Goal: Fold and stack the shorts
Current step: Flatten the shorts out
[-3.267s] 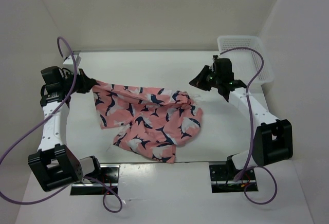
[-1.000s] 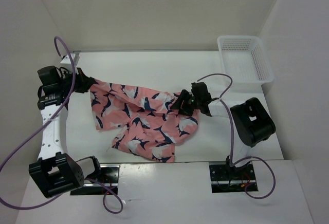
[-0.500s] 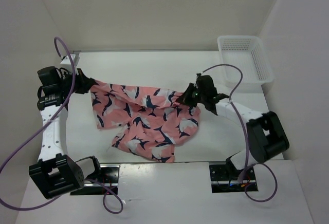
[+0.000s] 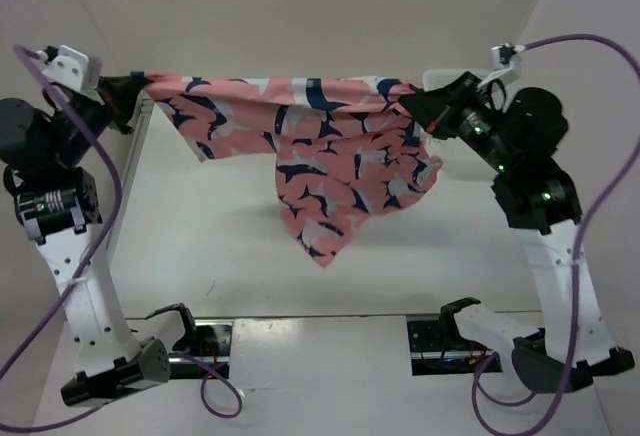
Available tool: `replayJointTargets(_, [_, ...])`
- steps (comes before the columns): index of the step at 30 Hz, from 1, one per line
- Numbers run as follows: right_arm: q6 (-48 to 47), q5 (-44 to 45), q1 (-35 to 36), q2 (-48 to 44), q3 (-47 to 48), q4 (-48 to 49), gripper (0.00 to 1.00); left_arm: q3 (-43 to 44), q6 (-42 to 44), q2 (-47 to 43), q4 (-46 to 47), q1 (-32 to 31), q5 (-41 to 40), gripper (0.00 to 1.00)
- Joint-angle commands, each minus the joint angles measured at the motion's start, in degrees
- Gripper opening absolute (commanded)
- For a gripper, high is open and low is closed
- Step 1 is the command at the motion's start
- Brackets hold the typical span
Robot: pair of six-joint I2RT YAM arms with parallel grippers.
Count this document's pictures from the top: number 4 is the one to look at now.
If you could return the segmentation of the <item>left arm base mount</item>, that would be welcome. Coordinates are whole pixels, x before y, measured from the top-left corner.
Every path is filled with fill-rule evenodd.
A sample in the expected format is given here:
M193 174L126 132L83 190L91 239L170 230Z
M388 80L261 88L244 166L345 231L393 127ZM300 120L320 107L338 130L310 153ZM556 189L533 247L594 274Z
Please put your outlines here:
M191 348L175 350L173 346L185 334L177 313L161 314L149 320L128 320L128 326L139 340L155 337L168 353L187 353L201 360L224 378L229 377L233 322L218 319L196 319L198 340Z

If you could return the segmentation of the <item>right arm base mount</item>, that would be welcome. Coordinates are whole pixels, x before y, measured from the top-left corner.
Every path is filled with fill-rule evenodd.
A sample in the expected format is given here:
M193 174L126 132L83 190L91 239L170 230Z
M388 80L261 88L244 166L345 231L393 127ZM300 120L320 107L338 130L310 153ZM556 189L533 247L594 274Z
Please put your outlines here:
M413 376L472 374L493 351L476 341L447 336L437 315L406 317Z

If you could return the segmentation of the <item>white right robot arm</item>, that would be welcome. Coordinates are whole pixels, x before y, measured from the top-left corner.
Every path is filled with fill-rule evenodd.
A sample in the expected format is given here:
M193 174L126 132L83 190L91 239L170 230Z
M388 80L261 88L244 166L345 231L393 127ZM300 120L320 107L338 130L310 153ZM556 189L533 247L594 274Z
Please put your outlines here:
M553 155L568 131L562 104L536 87L519 90L503 109L466 72L449 85L405 95L400 105L436 139L458 138L496 173L491 189L532 271L544 325L536 328L492 311L475 298L442 306L445 349L480 343L502 370L534 394L552 394L569 375L568 392L594 378L632 369L604 323L588 265L574 241L582 210L571 177Z

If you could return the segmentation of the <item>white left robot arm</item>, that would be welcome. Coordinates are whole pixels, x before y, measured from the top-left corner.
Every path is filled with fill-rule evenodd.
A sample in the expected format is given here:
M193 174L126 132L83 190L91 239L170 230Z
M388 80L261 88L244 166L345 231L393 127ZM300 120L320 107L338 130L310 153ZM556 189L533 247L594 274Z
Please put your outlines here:
M95 180L80 166L90 146L61 108L47 114L21 99L2 99L3 182L65 299L79 350L75 374L60 390L68 407L99 407L171 375L164 344L138 340L120 307L101 243L113 222L102 218Z

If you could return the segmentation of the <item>pink shark print shorts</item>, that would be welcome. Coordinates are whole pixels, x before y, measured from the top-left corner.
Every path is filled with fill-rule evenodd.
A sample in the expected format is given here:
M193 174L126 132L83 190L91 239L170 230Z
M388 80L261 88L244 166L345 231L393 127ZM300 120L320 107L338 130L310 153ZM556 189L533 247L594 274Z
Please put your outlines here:
M419 88L399 79L149 73L145 80L198 159L274 156L281 219L320 266L367 219L418 203L442 165L400 104Z

